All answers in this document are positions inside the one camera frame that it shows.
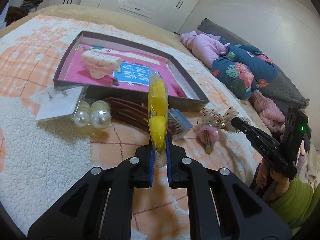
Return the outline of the right hand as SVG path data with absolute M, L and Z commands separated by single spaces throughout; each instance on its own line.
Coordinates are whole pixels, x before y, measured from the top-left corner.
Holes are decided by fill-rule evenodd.
M 261 162 L 255 179 L 255 193 L 265 201 L 274 201 L 283 196 L 290 187 L 290 180 L 270 168 L 265 160 Z

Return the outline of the green sleeve forearm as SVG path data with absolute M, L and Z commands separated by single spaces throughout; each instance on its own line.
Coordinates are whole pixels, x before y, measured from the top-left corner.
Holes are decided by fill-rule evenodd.
M 295 234 L 313 213 L 319 201 L 319 185 L 314 190 L 308 183 L 295 178 L 289 189 L 269 207 L 285 221 Z

